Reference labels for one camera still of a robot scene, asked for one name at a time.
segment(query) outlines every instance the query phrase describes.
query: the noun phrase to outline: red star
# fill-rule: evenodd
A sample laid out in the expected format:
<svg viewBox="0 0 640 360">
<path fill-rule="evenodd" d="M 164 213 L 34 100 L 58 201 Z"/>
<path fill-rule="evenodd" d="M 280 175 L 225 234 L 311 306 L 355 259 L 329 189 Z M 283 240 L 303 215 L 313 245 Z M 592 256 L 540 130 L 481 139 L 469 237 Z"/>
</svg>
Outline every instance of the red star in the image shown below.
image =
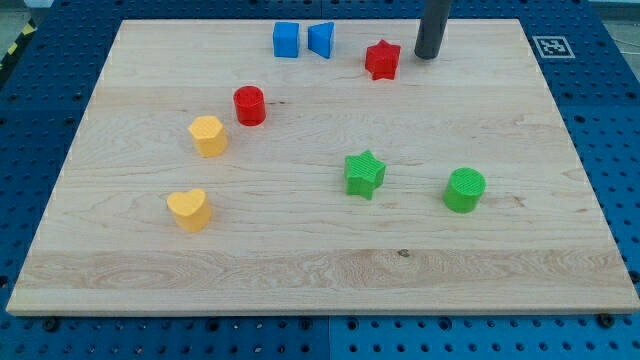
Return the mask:
<svg viewBox="0 0 640 360">
<path fill-rule="evenodd" d="M 369 70 L 373 80 L 396 77 L 396 69 L 400 60 L 400 45 L 391 45 L 384 40 L 367 48 L 364 68 Z"/>
</svg>

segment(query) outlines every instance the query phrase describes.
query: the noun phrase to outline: green cylinder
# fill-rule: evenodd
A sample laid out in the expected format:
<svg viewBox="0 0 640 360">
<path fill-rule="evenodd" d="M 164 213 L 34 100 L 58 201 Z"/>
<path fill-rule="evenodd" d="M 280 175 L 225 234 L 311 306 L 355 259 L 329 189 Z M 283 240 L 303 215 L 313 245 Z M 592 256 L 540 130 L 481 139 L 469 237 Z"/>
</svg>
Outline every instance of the green cylinder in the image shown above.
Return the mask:
<svg viewBox="0 0 640 360">
<path fill-rule="evenodd" d="M 457 213 L 471 212 L 478 205 L 486 186 L 484 177 L 478 171 L 470 168 L 456 169 L 449 177 L 444 203 Z"/>
</svg>

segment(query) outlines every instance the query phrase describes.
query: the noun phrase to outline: green star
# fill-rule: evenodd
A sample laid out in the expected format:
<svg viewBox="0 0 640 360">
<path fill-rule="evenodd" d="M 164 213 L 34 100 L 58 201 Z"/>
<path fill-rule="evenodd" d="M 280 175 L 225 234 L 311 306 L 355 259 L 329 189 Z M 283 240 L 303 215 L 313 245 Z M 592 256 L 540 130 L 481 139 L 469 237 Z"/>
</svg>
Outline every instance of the green star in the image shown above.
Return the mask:
<svg viewBox="0 0 640 360">
<path fill-rule="evenodd" d="M 367 150 L 344 160 L 344 178 L 347 180 L 347 195 L 360 195 L 371 200 L 373 190 L 382 185 L 386 165 Z"/>
</svg>

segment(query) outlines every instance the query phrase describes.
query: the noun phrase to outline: black cylinder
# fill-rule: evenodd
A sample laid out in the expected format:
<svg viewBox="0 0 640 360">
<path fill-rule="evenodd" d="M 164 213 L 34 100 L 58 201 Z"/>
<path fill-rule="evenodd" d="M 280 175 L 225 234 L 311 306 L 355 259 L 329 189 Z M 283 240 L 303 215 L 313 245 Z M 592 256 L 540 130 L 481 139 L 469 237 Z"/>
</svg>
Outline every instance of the black cylinder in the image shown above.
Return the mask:
<svg viewBox="0 0 640 360">
<path fill-rule="evenodd" d="M 420 29 L 416 39 L 416 56 L 433 59 L 440 52 L 440 44 L 447 26 L 452 0 L 426 0 L 424 14 L 420 19 Z"/>
</svg>

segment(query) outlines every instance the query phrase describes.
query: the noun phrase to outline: red block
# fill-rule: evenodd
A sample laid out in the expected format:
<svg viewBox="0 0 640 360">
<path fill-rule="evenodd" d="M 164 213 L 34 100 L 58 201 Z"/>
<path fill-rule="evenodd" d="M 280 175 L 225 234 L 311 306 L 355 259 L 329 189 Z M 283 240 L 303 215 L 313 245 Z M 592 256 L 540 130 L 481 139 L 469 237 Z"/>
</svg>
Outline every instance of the red block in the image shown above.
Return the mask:
<svg viewBox="0 0 640 360">
<path fill-rule="evenodd" d="M 364 68 L 369 70 L 373 80 L 396 77 L 396 69 L 400 60 L 400 45 L 392 45 L 384 40 L 367 48 Z"/>
<path fill-rule="evenodd" d="M 255 86 L 243 86 L 233 94 L 238 121 L 242 125 L 256 126 L 262 124 L 267 114 L 264 109 L 264 95 Z"/>
</svg>

